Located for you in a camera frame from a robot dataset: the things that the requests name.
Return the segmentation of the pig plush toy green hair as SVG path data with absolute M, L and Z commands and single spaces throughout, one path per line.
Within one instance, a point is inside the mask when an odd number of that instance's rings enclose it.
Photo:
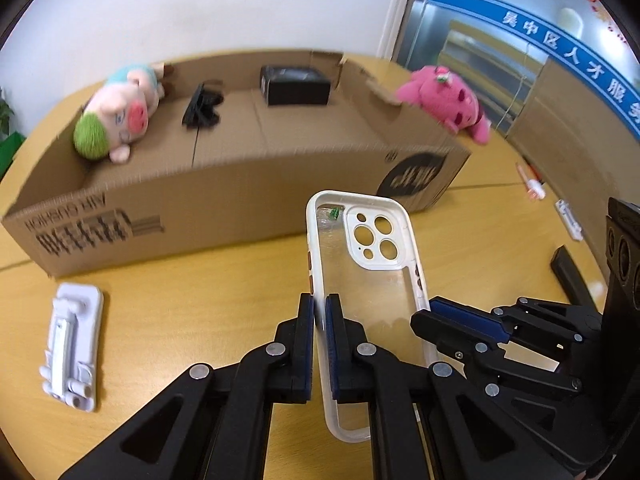
M 145 136 L 151 117 L 166 96 L 164 63 L 131 64 L 116 70 L 88 101 L 76 122 L 73 144 L 88 160 L 108 158 L 126 164 L 131 145 Z

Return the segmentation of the potted green plant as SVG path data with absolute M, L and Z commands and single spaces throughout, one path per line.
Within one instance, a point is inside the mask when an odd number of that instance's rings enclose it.
M 11 133 L 14 110 L 6 100 L 6 92 L 0 89 L 0 136 L 5 139 Z

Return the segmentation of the white earbuds case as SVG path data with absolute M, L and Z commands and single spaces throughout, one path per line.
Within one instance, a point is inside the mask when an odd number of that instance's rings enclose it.
M 544 200 L 546 198 L 546 191 L 542 187 L 542 184 L 534 179 L 529 179 L 526 183 L 527 195 L 532 200 Z

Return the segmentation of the black sunglasses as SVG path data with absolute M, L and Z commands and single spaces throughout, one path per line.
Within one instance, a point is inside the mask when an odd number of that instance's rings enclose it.
M 220 122 L 216 108 L 224 102 L 224 84 L 218 79 L 202 81 L 191 96 L 181 123 L 187 129 L 214 128 Z

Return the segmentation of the black charger box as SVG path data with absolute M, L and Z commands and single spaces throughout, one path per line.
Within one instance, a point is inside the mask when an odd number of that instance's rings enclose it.
M 329 103 L 332 84 L 313 67 L 265 65 L 260 70 L 260 91 L 268 106 Z

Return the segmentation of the pink pen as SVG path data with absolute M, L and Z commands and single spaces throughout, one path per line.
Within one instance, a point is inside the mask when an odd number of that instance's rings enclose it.
M 526 170 L 526 169 L 525 169 L 521 164 L 516 164 L 516 165 L 515 165 L 515 167 L 516 167 L 516 171 L 518 172 L 518 175 L 520 176 L 520 178 L 521 178 L 521 180 L 522 180 L 523 184 L 524 184 L 524 185 L 525 185 L 525 187 L 526 187 L 526 192 L 527 192 L 527 186 L 526 186 L 527 181 L 528 181 L 529 179 L 534 179 L 534 180 L 537 180 L 537 179 L 536 179 L 536 178 L 534 178 L 534 177 L 532 177 L 532 176 L 527 172 L 527 170 Z

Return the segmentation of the beige clear phone case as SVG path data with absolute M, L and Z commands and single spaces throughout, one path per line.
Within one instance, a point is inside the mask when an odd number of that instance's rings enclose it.
M 342 408 L 332 392 L 326 298 L 340 296 L 344 318 L 360 323 L 372 344 L 401 361 L 434 363 L 434 344 L 414 336 L 410 327 L 413 313 L 430 307 L 416 238 L 408 212 L 396 200 L 338 191 L 311 197 L 306 226 L 326 426 L 338 440 L 364 442 L 370 438 L 366 407 Z

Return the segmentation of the brown cardboard box tray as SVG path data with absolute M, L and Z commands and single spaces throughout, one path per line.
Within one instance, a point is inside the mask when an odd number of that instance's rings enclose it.
M 265 65 L 320 70 L 329 103 L 268 106 Z M 187 129 L 198 85 L 221 80 L 214 128 Z M 408 211 L 436 203 L 469 151 L 430 115 L 397 101 L 337 52 L 267 50 L 176 64 L 171 94 L 126 164 L 88 162 L 73 146 L 82 89 L 27 138 L 1 185 L 2 224 L 60 278 L 108 266 L 302 232 L 323 190 L 389 197 Z

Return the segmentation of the white small stand device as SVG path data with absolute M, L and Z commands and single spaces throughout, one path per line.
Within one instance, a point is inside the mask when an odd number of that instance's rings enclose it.
M 568 234 L 576 242 L 581 242 L 584 239 L 582 235 L 582 226 L 574 217 L 570 205 L 566 200 L 557 200 L 554 204 L 556 211 L 558 212 L 564 226 L 567 229 Z

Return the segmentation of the black phone on table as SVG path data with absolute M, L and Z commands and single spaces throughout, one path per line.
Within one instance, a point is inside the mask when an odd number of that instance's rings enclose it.
M 570 304 L 597 309 L 578 266 L 564 245 L 555 249 L 550 268 Z

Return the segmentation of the white folding phone stand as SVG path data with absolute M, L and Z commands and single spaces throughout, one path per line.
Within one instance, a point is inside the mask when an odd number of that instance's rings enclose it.
M 75 410 L 96 409 L 96 360 L 103 294 L 92 285 L 62 283 L 52 299 L 44 364 L 45 394 Z

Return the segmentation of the pink bear plush toy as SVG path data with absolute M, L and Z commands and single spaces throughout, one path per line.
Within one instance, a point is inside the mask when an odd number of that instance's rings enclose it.
M 461 130 L 480 145 L 489 141 L 490 121 L 466 82 L 443 65 L 425 65 L 395 91 L 403 103 L 420 107 L 452 134 Z

